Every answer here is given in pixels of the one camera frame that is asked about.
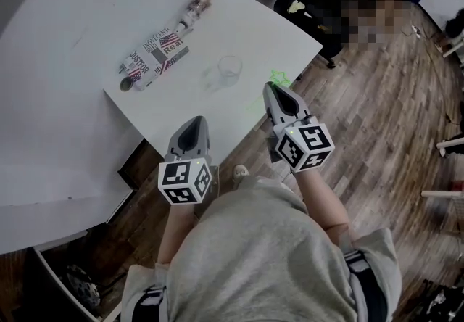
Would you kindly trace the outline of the person's left forearm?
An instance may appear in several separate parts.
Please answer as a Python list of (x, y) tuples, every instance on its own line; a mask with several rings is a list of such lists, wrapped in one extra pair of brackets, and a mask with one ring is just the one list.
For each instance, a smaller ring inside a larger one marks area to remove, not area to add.
[(195, 205), (173, 205), (170, 207), (159, 246), (157, 263), (168, 265), (172, 262), (197, 221)]

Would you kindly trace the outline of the flag print box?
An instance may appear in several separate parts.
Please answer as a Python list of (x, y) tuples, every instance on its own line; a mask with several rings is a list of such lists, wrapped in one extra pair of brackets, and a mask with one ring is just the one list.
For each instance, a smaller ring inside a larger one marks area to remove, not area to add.
[(143, 91), (189, 53), (189, 47), (169, 28), (151, 35), (134, 49), (120, 65), (120, 73), (129, 77), (133, 86)]

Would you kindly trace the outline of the black equipment pile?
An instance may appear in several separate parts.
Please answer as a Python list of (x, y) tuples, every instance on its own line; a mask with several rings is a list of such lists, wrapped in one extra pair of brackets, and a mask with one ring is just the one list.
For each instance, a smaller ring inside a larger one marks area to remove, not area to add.
[(438, 285), (424, 280), (419, 311), (413, 322), (464, 322), (464, 277), (454, 285)]

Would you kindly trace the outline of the white side table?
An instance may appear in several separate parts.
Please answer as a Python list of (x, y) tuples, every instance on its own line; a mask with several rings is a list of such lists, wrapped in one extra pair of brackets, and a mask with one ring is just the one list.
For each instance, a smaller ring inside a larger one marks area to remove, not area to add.
[[(442, 158), (448, 154), (464, 155), (464, 133), (454, 139), (444, 140), (436, 144), (436, 149)], [(446, 199), (452, 202), (457, 218), (456, 232), (452, 232), (457, 238), (464, 240), (464, 183), (457, 191), (422, 191), (421, 198)]]

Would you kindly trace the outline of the white chair frame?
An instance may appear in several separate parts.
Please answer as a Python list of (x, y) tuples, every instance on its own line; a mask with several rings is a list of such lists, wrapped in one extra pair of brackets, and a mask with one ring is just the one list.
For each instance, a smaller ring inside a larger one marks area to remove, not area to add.
[(37, 302), (37, 310), (45, 312), (50, 322), (120, 322), (122, 302), (110, 309), (107, 314), (94, 315), (58, 277), (43, 255), (47, 247), (33, 247), (27, 271), (33, 277), (25, 288), (33, 291), (33, 301)]

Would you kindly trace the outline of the person's beige trouser leg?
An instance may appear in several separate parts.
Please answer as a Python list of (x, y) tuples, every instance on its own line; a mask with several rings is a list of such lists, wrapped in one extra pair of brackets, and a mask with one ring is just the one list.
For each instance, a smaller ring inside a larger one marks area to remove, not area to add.
[(272, 187), (271, 183), (272, 181), (263, 177), (244, 176), (236, 187), (236, 198), (244, 201), (262, 199)]

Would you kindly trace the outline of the low white table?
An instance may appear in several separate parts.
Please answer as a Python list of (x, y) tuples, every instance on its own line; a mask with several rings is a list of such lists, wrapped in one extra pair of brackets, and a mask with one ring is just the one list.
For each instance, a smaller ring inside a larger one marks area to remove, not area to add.
[(464, 70), (464, 29), (455, 38), (448, 38), (447, 45), (443, 48), (442, 57), (454, 56), (460, 63), (460, 68)]

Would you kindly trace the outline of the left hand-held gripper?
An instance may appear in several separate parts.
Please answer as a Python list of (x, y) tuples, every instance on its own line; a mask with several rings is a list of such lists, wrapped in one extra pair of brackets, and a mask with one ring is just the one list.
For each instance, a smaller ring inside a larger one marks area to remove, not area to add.
[(204, 116), (186, 121), (170, 138), (159, 164), (158, 189), (171, 205), (202, 203), (212, 183), (210, 133)]

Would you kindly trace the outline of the green plastic stirrer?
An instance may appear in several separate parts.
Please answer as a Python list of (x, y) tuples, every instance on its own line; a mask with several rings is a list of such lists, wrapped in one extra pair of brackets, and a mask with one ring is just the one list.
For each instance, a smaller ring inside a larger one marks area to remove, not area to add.
[[(271, 76), (269, 77), (269, 81), (274, 85), (281, 85), (284, 87), (289, 87), (292, 84), (292, 82), (287, 77), (284, 71), (277, 71), (277, 70), (271, 70)], [(264, 102), (263, 95), (260, 94), (252, 103), (250, 103), (247, 106), (246, 109), (252, 110), (254, 107), (256, 107), (257, 105), (263, 102)]]

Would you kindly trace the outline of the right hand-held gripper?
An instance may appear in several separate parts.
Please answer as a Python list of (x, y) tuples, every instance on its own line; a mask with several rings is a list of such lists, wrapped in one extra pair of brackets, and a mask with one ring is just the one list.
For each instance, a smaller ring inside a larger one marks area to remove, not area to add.
[(286, 162), (293, 173), (320, 167), (334, 150), (326, 125), (311, 116), (304, 99), (287, 87), (267, 82), (262, 95), (268, 117), (279, 124), (269, 137), (271, 162)]

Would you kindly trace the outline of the clear drinking glass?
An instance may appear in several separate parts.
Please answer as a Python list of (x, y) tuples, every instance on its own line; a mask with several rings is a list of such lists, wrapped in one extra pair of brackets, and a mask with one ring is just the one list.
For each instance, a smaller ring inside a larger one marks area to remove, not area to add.
[(237, 56), (228, 55), (222, 57), (217, 65), (219, 75), (216, 89), (222, 90), (234, 86), (238, 82), (243, 68), (241, 59)]

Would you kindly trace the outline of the person's grey shirt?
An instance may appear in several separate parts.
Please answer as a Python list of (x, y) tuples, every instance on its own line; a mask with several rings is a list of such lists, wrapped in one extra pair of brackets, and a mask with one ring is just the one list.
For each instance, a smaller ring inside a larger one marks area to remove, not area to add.
[(402, 279), (390, 230), (335, 245), (296, 194), (270, 181), (262, 199), (217, 198), (170, 264), (130, 267), (121, 322), (363, 322), (350, 250), (366, 257), (392, 317)]

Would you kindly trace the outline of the person's beige shoe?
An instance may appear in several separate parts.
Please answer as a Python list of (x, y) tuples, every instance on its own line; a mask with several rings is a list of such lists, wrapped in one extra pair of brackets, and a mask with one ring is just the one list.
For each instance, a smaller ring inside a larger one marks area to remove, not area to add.
[(238, 164), (233, 167), (233, 183), (240, 184), (241, 180), (249, 175), (249, 171), (245, 165)]

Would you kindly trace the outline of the patterned seat cushion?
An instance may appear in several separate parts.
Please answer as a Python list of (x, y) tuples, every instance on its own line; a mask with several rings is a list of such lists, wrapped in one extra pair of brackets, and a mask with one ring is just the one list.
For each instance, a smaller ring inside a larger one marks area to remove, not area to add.
[(89, 275), (76, 265), (67, 266), (66, 277), (75, 297), (86, 307), (96, 308), (101, 297), (97, 285)]

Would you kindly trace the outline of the person's right forearm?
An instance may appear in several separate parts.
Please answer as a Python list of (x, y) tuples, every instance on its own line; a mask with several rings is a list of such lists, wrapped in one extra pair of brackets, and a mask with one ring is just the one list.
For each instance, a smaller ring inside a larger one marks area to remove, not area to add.
[(347, 210), (316, 169), (294, 174), (310, 217), (326, 232), (334, 244), (343, 236), (352, 237)]

